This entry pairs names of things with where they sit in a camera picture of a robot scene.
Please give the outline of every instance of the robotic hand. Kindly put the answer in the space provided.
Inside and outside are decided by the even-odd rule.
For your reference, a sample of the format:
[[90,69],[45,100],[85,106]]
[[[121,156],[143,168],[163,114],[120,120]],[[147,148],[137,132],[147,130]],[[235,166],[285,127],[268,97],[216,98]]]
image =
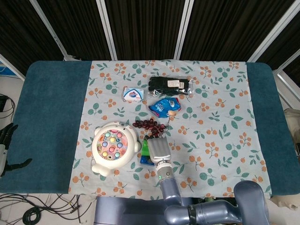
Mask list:
[[148,139],[150,158],[157,165],[160,188],[168,208],[165,221],[169,225],[213,225],[243,223],[270,225],[262,188],[253,181],[241,181],[234,187],[238,207],[225,200],[182,206],[180,192],[170,163],[171,153],[166,138]]
[[11,123],[6,127],[4,127],[2,130],[0,130],[0,176],[1,177],[4,176],[6,171],[23,168],[32,161],[32,158],[29,158],[21,164],[8,165],[8,161],[6,160],[8,154],[8,148],[10,145],[11,136],[13,135],[14,131],[17,128],[18,125],[14,126],[14,124]]

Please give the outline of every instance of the blue packaged snack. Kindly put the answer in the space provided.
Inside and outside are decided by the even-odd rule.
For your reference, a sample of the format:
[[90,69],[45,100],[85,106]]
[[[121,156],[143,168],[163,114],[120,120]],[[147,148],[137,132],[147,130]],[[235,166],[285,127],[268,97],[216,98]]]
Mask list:
[[149,109],[159,118],[169,117],[169,111],[180,111],[181,105],[178,98],[168,97],[150,105]]

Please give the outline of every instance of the red grapes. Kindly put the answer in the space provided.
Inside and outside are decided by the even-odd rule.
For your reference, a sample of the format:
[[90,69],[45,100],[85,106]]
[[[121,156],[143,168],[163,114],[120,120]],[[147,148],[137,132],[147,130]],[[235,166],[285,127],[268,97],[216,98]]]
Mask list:
[[160,133],[164,132],[166,129],[165,124],[158,124],[157,121],[154,121],[152,118],[150,120],[136,120],[132,124],[135,128],[144,128],[146,130],[151,130],[152,135],[149,138],[158,138]]

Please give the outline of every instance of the orange fruit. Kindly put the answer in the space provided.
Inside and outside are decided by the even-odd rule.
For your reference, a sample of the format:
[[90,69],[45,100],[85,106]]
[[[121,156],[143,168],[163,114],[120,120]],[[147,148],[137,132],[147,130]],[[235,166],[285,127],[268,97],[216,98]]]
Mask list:
[[73,177],[72,181],[73,181],[74,183],[77,183],[77,182],[79,181],[79,178],[78,178],[77,176],[75,176],[75,177]]
[[119,170],[114,170],[114,171],[113,171],[113,174],[114,174],[115,176],[117,176],[117,175],[120,174],[120,171],[119,171]]
[[185,181],[183,181],[183,182],[180,183],[180,186],[181,186],[182,188],[186,188],[186,187],[187,187],[187,184],[186,184]]
[[92,152],[91,151],[87,151],[86,152],[86,157],[91,157],[92,156]]
[[189,157],[189,161],[190,161],[190,162],[194,162],[194,161],[195,161],[195,156],[190,156],[190,157]]

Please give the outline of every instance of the floor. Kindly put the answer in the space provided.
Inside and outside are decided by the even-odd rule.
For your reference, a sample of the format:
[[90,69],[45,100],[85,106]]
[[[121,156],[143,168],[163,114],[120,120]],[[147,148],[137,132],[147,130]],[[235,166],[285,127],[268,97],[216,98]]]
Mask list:
[[[0,93],[6,94],[10,96],[16,103],[18,102],[21,89],[23,86],[23,82],[19,79],[8,78],[8,77],[0,77]],[[3,128],[6,124],[8,124],[10,118],[6,118],[4,120],[0,120],[0,129]],[[40,198],[43,202],[47,201],[47,205],[50,205],[56,198],[56,194],[33,194]],[[72,199],[72,195],[63,195],[62,198],[67,200],[67,202]],[[38,200],[33,197],[27,197],[28,200],[32,200],[34,203],[38,204]],[[16,223],[16,219],[19,219],[23,216],[24,212],[31,208],[28,203],[18,202],[16,204],[12,204],[14,202],[3,202],[5,199],[0,200],[0,225],[13,225]],[[41,225],[53,225],[53,224],[64,224],[64,225],[78,225],[78,224],[87,224],[92,225],[94,221],[95,215],[95,206],[96,201],[94,196],[82,195],[79,199],[79,213],[82,214],[91,204],[89,210],[81,217],[81,223],[79,223],[78,219],[75,220],[65,220],[60,218],[58,215],[51,214],[50,212],[43,211],[41,214],[41,220],[38,224]],[[271,201],[267,201],[270,218],[274,224],[277,225],[291,225],[298,224],[300,220],[299,210],[292,211],[288,208],[279,208]],[[62,207],[66,205],[66,203],[59,199],[53,207]],[[72,214],[65,215],[67,218],[77,218],[77,211]],[[22,221],[18,221],[16,225],[23,224]]]

